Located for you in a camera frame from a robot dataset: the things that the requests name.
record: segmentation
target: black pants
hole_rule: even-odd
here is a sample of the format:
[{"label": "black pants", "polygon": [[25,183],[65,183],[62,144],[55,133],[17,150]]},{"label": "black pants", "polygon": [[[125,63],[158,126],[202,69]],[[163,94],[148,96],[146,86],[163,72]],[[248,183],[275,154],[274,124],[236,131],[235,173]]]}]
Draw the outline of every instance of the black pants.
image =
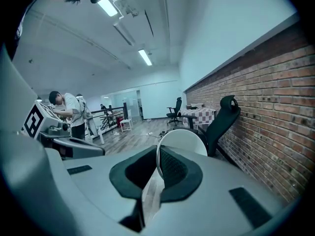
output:
[{"label": "black pants", "polygon": [[71,128],[71,136],[81,140],[85,140],[85,124],[81,124]]}]

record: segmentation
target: wooden floor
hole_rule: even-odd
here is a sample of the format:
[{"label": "wooden floor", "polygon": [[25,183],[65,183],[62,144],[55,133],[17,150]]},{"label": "wooden floor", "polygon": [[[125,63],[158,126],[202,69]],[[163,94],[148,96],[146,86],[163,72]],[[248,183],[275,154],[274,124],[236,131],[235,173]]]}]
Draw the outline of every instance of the wooden floor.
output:
[{"label": "wooden floor", "polygon": [[[100,138],[94,139],[93,143],[105,148],[106,155],[143,148],[145,146],[158,145],[160,140],[159,134],[162,131],[166,132],[174,126],[173,123],[167,125],[168,121],[169,119],[134,121],[132,131],[122,132],[120,128],[116,128],[113,132],[110,131],[103,134],[105,144],[101,144]],[[218,150],[215,157],[225,160]],[[154,219],[159,210],[159,199],[163,188],[164,182],[159,176],[158,171],[155,170],[142,193],[142,208],[146,225]]]}]

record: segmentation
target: ceiling light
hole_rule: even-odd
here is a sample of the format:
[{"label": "ceiling light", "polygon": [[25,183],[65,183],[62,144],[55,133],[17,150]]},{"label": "ceiling light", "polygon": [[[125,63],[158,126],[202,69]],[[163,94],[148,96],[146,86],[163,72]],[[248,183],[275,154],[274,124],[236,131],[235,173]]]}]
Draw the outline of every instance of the ceiling light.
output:
[{"label": "ceiling light", "polygon": [[148,55],[146,54],[146,52],[144,50],[139,50],[139,54],[144,59],[144,61],[146,62],[147,65],[152,65]]},{"label": "ceiling light", "polygon": [[112,17],[117,14],[117,10],[114,8],[114,6],[110,3],[109,0],[101,0],[98,2],[98,4],[99,6],[101,6],[103,10],[106,11],[108,16]]}]

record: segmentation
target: headrest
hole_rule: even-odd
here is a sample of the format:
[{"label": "headrest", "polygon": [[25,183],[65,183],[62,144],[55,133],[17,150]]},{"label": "headrest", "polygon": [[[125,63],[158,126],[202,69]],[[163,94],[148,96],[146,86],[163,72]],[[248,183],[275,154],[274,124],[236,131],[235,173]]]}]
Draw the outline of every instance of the headrest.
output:
[{"label": "headrest", "polygon": [[235,111],[238,109],[237,101],[234,99],[235,95],[228,95],[222,98],[220,101],[220,106],[223,109]]}]

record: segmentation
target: chair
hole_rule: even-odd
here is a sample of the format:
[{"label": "chair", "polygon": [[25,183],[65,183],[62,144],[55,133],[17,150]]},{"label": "chair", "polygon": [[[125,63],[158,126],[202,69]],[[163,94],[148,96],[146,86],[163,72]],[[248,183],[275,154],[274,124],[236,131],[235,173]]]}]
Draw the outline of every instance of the chair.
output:
[{"label": "chair", "polygon": [[172,107],[168,107],[169,108],[169,111],[170,113],[166,114],[167,117],[169,118],[172,118],[172,120],[170,120],[167,125],[171,122],[175,123],[175,126],[177,126],[177,122],[181,122],[183,123],[181,120],[178,120],[177,117],[180,117],[178,116],[178,112],[179,110],[181,109],[181,105],[182,105],[182,98],[181,97],[178,97],[177,98],[177,101],[176,101],[176,108],[172,108]]},{"label": "chair", "polygon": [[214,156],[219,138],[232,126],[241,112],[234,95],[222,98],[220,106],[220,111],[206,131],[200,127],[198,127],[199,130],[184,127],[175,127],[174,129],[186,129],[198,135],[208,151],[208,156]]},{"label": "chair", "polygon": [[121,129],[122,129],[122,132],[124,131],[127,131],[127,130],[132,130],[132,117],[131,117],[131,110],[128,110],[128,119],[125,119],[125,120],[122,120],[120,122],[120,124],[126,124],[128,123],[129,124],[129,127],[123,129],[123,126],[124,125],[120,125]]}]

